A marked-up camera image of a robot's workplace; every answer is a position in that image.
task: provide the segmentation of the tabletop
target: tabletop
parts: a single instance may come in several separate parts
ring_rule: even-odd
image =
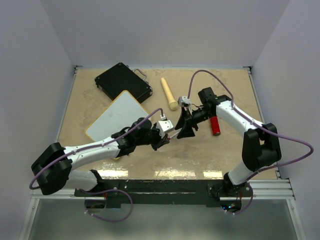
[[[59,142],[62,146],[78,146],[92,142],[85,129],[112,102],[96,87],[95,77],[107,69],[79,69],[63,119]],[[175,99],[187,96],[191,76],[198,69],[141,69],[153,88],[153,94],[141,105],[151,113],[163,108],[175,125],[181,110],[169,108],[161,86],[165,78]],[[234,95],[235,104],[251,117],[261,120],[254,91],[245,69],[206,69],[217,75]],[[194,78],[190,99],[200,105],[198,92],[211,87],[216,95],[228,94],[209,74],[200,72]],[[152,117],[160,120],[160,114]],[[242,161],[242,137],[230,125],[219,119],[221,135],[213,136],[209,121],[198,124],[195,137],[176,139],[154,151],[150,145],[138,146],[129,156],[119,160],[103,159],[85,165],[80,170],[98,170],[105,179],[222,179],[223,175]],[[255,179],[277,179],[274,170],[258,174]]]

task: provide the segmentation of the white enclosure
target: white enclosure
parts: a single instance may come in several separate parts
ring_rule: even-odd
[[[18,239],[31,164],[55,141],[74,66],[253,66],[266,121],[313,144],[290,178],[307,239],[320,236],[318,0],[3,0],[0,239]],[[283,161],[307,149],[281,141]]]

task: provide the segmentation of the wooden mallet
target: wooden mallet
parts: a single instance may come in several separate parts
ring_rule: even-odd
[[[166,98],[168,99],[169,108],[172,111],[177,110],[179,108],[178,102],[174,99],[174,96],[170,91],[167,81],[163,77],[161,78],[161,84],[162,84],[164,93],[166,95]]]

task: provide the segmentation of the black object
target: black object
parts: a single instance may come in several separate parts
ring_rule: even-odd
[[[111,100],[127,90],[139,103],[142,103],[153,93],[152,87],[122,62],[97,76],[94,81]]]
[[[33,174],[36,175],[45,166],[64,154],[64,148],[59,142],[52,143],[32,164],[31,170]],[[71,163],[72,160],[64,157],[59,162],[45,170],[37,178],[37,182],[43,195],[53,194],[65,186],[72,168]]]
[[[141,117],[137,121],[135,121],[131,127],[125,127],[121,131],[112,134],[111,138],[118,138],[119,136],[126,133],[126,130],[129,131],[138,123],[140,123],[143,119],[144,118]],[[127,136],[119,139],[117,143],[120,152],[116,157],[119,158],[132,153],[136,149],[136,146],[151,145],[153,150],[156,151],[163,145],[168,144],[169,141],[167,134],[165,134],[165,136],[161,138],[160,130],[156,127],[156,124],[152,126],[152,122],[148,119],[134,131],[129,133]]]
[[[272,123],[262,126],[273,133],[278,133]],[[242,159],[246,168],[252,172],[274,164],[281,159],[279,138],[261,129],[249,129],[243,135]]]
[[[133,180],[133,179],[101,179],[97,172],[98,185],[90,192],[114,189],[123,190],[130,195],[134,204],[160,204],[160,205],[205,205],[208,208],[231,206],[236,203],[236,208],[241,208],[241,201],[234,199],[220,200],[222,197],[238,196],[238,192],[226,194],[221,189],[222,180]],[[243,197],[250,197],[252,192],[247,191],[247,183],[239,190]],[[92,197],[85,192],[75,190],[76,197]],[[86,206],[92,202],[100,203],[99,200],[88,200]],[[108,192],[106,208],[120,208],[121,204],[129,204],[128,198],[119,192]]]

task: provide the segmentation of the white board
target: white board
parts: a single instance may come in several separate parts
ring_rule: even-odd
[[[146,116],[148,116],[147,111],[125,90],[84,132],[93,141],[101,141],[125,127],[131,127],[139,118]]]

